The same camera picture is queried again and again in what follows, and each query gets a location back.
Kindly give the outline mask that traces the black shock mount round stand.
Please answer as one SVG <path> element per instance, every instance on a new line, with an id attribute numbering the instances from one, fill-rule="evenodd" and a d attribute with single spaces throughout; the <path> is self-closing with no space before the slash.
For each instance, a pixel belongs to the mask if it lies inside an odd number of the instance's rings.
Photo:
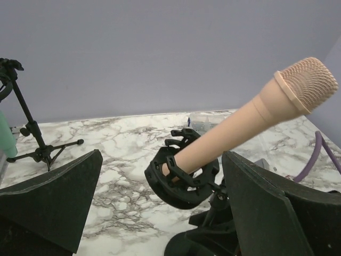
<path id="1" fill-rule="evenodd" d="M 164 255 L 241 255 L 230 201 L 224 182 L 215 183 L 219 173 L 218 160 L 203 166 L 195 177 L 181 170 L 175 154 L 200 137 L 190 128 L 172 130 L 144 174 L 150 188 L 168 205 L 190 210 L 208 199 L 208 211 L 190 216 L 195 229 L 173 236 Z"/>

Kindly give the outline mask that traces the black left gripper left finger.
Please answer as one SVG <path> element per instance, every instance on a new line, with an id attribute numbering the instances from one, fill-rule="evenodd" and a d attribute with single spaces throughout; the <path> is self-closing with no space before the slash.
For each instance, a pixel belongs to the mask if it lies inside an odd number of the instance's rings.
<path id="1" fill-rule="evenodd" d="M 77 253 L 102 162 L 93 150 L 1 189 L 1 253 Z"/>

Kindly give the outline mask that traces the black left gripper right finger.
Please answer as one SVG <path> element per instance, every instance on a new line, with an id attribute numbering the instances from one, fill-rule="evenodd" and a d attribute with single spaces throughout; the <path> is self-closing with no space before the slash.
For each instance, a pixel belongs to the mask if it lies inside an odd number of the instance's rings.
<path id="1" fill-rule="evenodd" d="M 340 194 L 263 169 L 239 154 L 222 156 L 242 255 L 340 255 Z"/>

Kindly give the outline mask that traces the peach pink microphone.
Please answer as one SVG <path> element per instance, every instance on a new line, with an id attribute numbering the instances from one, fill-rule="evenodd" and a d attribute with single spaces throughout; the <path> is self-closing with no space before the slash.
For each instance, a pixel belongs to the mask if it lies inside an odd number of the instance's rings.
<path id="1" fill-rule="evenodd" d="M 276 71 L 247 104 L 175 155 L 190 174 L 267 129 L 310 114 L 338 90 L 331 71 L 317 58 L 305 58 Z"/>

